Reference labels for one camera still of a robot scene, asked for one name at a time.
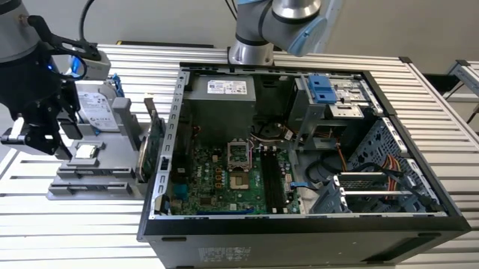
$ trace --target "circuit board component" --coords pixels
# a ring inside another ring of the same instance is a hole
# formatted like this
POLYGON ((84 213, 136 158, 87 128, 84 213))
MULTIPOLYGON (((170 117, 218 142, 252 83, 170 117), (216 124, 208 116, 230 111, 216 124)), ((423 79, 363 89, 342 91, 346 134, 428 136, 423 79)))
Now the circuit board component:
POLYGON ((242 168, 244 171, 251 169, 250 143, 243 140, 235 139, 228 143, 228 168, 242 168))
POLYGON ((230 188, 231 189, 250 189, 250 178, 246 172, 230 173, 230 188))

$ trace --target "metal rail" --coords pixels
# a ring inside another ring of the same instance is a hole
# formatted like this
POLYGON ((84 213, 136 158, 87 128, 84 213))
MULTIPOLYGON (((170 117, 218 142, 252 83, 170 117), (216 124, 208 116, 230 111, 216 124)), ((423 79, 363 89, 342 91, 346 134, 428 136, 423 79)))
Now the metal rail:
MULTIPOLYGON (((168 116, 179 62, 226 63, 223 49, 100 47, 141 121, 149 120, 145 93, 153 95, 160 117, 168 116)), ((276 53, 275 60, 278 66, 371 71, 434 172, 471 226, 479 229, 478 137, 415 66, 391 57, 328 54, 296 58, 276 53)), ((136 242, 143 201, 48 201, 44 194, 59 165, 51 156, 15 151, 0 164, 0 268, 162 268, 149 246, 136 242)), ((452 267, 479 268, 479 232, 396 266, 452 267)))

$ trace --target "gray floor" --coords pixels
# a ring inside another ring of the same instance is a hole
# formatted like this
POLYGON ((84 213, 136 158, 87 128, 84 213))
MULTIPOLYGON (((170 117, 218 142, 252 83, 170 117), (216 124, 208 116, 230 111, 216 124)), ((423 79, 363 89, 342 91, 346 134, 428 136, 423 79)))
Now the gray floor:
MULTIPOLYGON (((8 109, 4 105, 0 104, 0 135, 7 131, 9 127, 12 127, 13 121, 9 117, 8 109)), ((0 160, 5 157, 9 151, 9 147, 0 145, 0 160)))

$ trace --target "label on case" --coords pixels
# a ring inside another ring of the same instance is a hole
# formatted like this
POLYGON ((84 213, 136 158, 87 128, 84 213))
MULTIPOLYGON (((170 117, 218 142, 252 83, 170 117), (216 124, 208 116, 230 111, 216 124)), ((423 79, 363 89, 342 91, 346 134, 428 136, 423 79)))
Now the label on case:
POLYGON ((211 80, 208 94, 248 94, 246 81, 211 80))

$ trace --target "white wall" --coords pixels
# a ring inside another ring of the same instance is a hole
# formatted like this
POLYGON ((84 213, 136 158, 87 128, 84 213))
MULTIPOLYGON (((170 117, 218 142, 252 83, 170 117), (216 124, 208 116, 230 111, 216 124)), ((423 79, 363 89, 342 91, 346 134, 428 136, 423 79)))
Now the white wall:
POLYGON ((422 72, 479 60, 479 0, 343 0, 326 53, 408 56, 422 72))
MULTIPOLYGON (((23 0, 29 14, 41 15, 55 34, 77 39, 87 0, 23 0)), ((117 40, 212 44, 235 40, 236 22, 223 0, 96 0, 84 34, 89 42, 117 40)))

